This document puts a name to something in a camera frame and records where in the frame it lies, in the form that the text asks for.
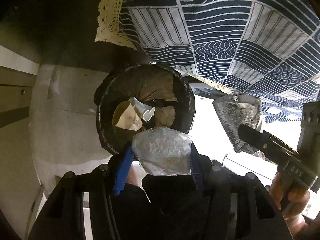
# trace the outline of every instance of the clear plastic bag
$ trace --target clear plastic bag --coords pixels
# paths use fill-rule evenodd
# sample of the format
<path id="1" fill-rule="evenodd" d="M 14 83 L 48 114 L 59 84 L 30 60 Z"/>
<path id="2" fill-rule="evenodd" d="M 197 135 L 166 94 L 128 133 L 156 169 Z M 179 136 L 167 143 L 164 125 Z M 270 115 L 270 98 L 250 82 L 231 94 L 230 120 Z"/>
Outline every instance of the clear plastic bag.
<path id="1" fill-rule="evenodd" d="M 134 136 L 132 150 L 145 172 L 154 176 L 190 174 L 191 138 L 167 128 L 151 128 Z"/>

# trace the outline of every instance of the wave pattern cloth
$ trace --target wave pattern cloth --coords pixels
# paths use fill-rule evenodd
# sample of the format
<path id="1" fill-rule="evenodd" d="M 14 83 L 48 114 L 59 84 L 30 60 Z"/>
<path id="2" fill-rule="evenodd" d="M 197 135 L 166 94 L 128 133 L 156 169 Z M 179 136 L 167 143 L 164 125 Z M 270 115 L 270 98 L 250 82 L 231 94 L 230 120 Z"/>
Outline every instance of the wave pattern cloth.
<path id="1" fill-rule="evenodd" d="M 260 97 L 267 123 L 300 119 L 319 94 L 307 0 L 124 0 L 119 22 L 155 61 Z"/>

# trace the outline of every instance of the crumpled plastic wrap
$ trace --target crumpled plastic wrap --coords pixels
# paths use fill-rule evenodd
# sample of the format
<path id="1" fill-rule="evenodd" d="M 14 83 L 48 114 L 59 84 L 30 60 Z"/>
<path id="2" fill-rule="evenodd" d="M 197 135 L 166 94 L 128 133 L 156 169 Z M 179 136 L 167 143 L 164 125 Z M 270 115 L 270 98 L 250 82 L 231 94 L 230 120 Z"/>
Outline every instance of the crumpled plastic wrap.
<path id="1" fill-rule="evenodd" d="M 233 92 L 212 102 L 219 120 L 236 153 L 254 154 L 258 150 L 239 138 L 238 127 L 246 124 L 262 132 L 264 122 L 260 99 L 240 92 Z"/>
<path id="2" fill-rule="evenodd" d="M 146 173 L 154 176 L 190 174 L 191 138 L 167 128 L 151 128 L 134 136 L 132 150 Z"/>

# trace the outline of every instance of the black bag opening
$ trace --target black bag opening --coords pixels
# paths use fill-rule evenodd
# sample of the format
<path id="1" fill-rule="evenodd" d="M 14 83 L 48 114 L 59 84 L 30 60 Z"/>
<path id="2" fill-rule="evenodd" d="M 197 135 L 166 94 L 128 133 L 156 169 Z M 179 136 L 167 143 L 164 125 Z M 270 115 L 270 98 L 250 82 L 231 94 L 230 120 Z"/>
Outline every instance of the black bag opening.
<path id="1" fill-rule="evenodd" d="M 154 116 L 138 131 L 112 125 L 119 103 L 135 97 L 156 107 Z M 97 131 L 101 146 L 112 155 L 122 152 L 133 136 L 142 130 L 166 126 L 189 133 L 195 110 L 195 97 L 181 74 L 165 65 L 137 65 L 111 71 L 94 94 L 97 105 Z"/>

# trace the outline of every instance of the metal bolt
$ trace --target metal bolt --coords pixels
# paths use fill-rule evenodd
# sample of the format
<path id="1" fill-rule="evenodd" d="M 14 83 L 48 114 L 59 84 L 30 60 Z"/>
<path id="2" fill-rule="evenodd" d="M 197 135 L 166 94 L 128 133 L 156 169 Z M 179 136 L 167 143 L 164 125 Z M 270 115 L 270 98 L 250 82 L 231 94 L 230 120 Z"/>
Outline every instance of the metal bolt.
<path id="1" fill-rule="evenodd" d="M 73 172 L 72 171 L 68 171 L 65 175 L 66 179 L 70 179 L 73 177 Z"/>
<path id="2" fill-rule="evenodd" d="M 256 177 L 256 175 L 254 173 L 252 173 L 252 172 L 249 172 L 249 173 L 247 173 L 247 177 L 249 179 L 254 179 Z"/>
<path id="3" fill-rule="evenodd" d="M 211 168 L 213 171 L 221 171 L 221 167 L 217 166 L 217 165 L 214 165 L 212 168 Z"/>
<path id="4" fill-rule="evenodd" d="M 109 169 L 109 166 L 108 166 L 108 164 L 101 164 L 100 166 L 99 166 L 99 170 L 101 170 L 101 171 L 106 171 L 107 169 Z"/>

